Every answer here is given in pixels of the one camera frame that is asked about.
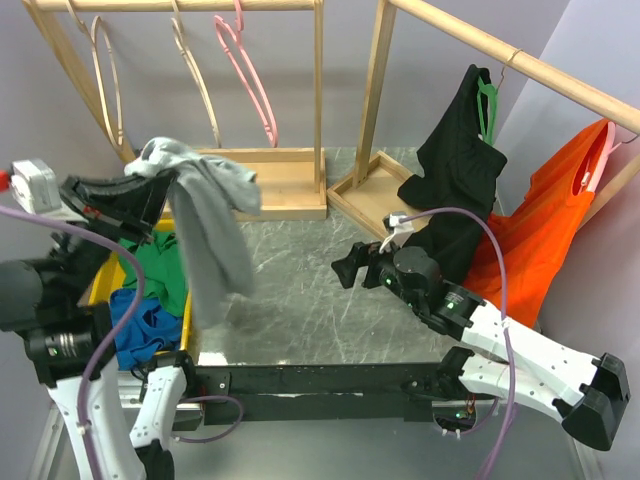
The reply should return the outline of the pink plastic hanger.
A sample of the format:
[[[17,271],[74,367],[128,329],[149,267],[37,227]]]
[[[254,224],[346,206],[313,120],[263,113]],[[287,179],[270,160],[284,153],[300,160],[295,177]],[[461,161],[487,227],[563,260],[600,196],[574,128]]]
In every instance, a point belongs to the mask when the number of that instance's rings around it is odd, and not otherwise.
[[[244,13],[239,0],[233,0],[235,25],[232,26],[221,15],[213,17],[218,42],[229,59],[241,84],[244,86],[261,121],[268,143],[272,148],[279,145],[277,121],[261,78],[243,44]]]

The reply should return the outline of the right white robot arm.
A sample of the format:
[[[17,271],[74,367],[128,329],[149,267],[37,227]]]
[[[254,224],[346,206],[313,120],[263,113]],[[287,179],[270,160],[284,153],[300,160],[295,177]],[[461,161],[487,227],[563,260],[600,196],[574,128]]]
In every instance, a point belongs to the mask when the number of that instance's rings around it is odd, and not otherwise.
[[[608,451],[630,401],[624,362],[564,346],[509,317],[491,302],[445,280],[419,247],[384,251],[355,243],[331,264],[345,289],[365,269],[366,289],[384,287],[431,330],[458,341],[438,374],[450,398],[486,394],[541,412],[578,442]]]

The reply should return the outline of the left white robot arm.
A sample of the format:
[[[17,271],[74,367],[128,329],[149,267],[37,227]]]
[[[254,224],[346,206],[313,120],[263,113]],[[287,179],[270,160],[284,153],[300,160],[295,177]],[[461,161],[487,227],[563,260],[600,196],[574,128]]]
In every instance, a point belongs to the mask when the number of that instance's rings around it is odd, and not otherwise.
[[[158,223],[174,177],[55,179],[46,166],[17,162],[4,176],[15,219],[49,227],[54,245],[39,259],[1,265],[1,328],[24,343],[40,384],[56,404],[84,479],[171,479],[169,443],[180,402],[200,378],[186,351],[143,365],[142,406],[128,425],[118,391],[116,336],[124,328],[107,302],[80,300],[123,240],[142,243]]]

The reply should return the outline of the grey tank top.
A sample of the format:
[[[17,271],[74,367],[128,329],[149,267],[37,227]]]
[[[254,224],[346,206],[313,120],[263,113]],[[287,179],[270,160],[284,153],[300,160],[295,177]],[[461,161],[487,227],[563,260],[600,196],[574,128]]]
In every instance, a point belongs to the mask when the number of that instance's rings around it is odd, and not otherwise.
[[[251,254],[235,213],[261,213],[256,172],[167,137],[151,139],[124,172],[146,178],[176,174],[167,201],[188,276],[194,324],[215,327],[224,319],[230,294],[249,297],[255,291]]]

